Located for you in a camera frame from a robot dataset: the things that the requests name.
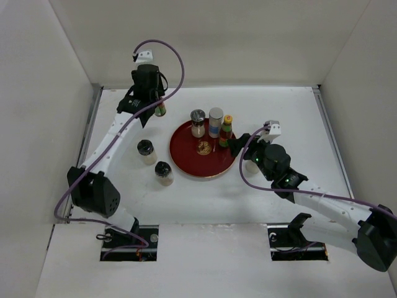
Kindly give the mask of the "ketchup bottle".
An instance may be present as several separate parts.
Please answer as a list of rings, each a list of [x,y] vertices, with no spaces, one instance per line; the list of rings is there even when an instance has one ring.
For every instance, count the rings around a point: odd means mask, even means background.
[[[233,136],[232,121],[233,117],[231,115],[225,115],[223,118],[218,139],[221,147],[226,148],[228,146],[228,140]]]
[[[166,111],[167,110],[166,110],[166,106],[165,106],[165,103],[163,101],[163,98],[160,97],[159,101],[158,101],[158,104],[157,104],[157,106],[155,108],[154,114],[155,114],[156,117],[162,117],[162,116],[164,116],[166,114]]]

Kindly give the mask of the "tall pearl jar blue label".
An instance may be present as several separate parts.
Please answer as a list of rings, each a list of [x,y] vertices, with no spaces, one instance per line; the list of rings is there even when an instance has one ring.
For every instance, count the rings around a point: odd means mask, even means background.
[[[208,134],[212,138],[218,138],[220,128],[223,121],[223,110],[219,107],[214,107],[209,111],[208,118]]]

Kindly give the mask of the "silver-lid spice shaker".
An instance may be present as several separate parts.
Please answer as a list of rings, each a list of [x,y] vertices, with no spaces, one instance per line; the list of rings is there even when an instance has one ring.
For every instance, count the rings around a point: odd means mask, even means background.
[[[190,113],[192,122],[192,135],[196,138],[201,138],[205,135],[205,112],[201,109],[195,109]]]

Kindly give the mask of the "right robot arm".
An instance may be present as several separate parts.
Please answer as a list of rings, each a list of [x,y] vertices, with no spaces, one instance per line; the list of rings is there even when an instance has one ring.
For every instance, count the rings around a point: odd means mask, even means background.
[[[288,225],[289,241],[323,242],[353,252],[374,270],[385,272],[396,259],[396,215],[386,206],[341,197],[315,185],[295,171],[284,147],[264,140],[258,132],[228,141],[231,155],[251,161],[271,185],[268,191],[309,208],[335,225],[308,223],[310,214],[297,215]]]

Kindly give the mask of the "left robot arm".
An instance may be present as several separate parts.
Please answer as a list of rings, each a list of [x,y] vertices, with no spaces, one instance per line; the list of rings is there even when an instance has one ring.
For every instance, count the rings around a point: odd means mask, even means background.
[[[95,220],[120,227],[117,238],[128,248],[138,243],[138,220],[121,205],[120,193],[110,177],[135,135],[143,130],[154,114],[155,108],[142,112],[137,118],[133,116],[165,95],[162,78],[159,67],[152,64],[142,64],[133,70],[133,86],[119,102],[105,137],[80,167],[72,167],[67,173],[70,186],[79,182],[71,191],[73,205],[87,215],[91,214]]]

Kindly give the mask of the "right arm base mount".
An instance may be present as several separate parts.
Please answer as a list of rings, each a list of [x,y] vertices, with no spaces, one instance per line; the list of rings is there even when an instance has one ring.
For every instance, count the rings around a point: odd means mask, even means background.
[[[309,242],[301,232],[310,218],[310,214],[300,213],[290,223],[268,224],[272,261],[328,261],[325,244]]]

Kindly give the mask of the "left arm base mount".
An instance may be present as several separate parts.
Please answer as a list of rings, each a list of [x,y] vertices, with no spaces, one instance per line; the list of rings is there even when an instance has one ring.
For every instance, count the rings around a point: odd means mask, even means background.
[[[130,235],[106,228],[105,232],[97,234],[96,239],[102,242],[101,261],[156,261],[158,255],[159,226],[141,225],[138,236],[144,239],[148,246]]]

